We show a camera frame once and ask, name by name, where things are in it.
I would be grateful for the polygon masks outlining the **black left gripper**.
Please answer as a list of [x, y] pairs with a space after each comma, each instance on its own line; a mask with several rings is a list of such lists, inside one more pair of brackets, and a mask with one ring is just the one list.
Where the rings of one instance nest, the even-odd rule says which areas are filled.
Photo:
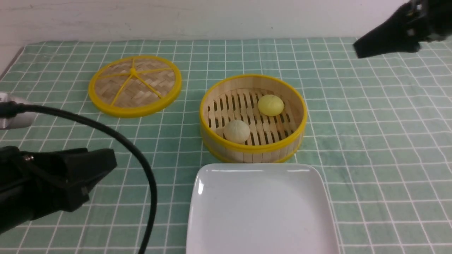
[[25, 152], [1, 148], [1, 233], [55, 212], [74, 212], [115, 167], [112, 149]]

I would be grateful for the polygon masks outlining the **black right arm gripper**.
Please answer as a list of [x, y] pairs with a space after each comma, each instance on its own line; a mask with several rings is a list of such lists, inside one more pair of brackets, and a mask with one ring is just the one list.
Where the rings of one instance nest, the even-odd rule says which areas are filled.
[[451, 0], [409, 0], [352, 46], [359, 59], [389, 53], [416, 53], [420, 42], [443, 41], [451, 34]]

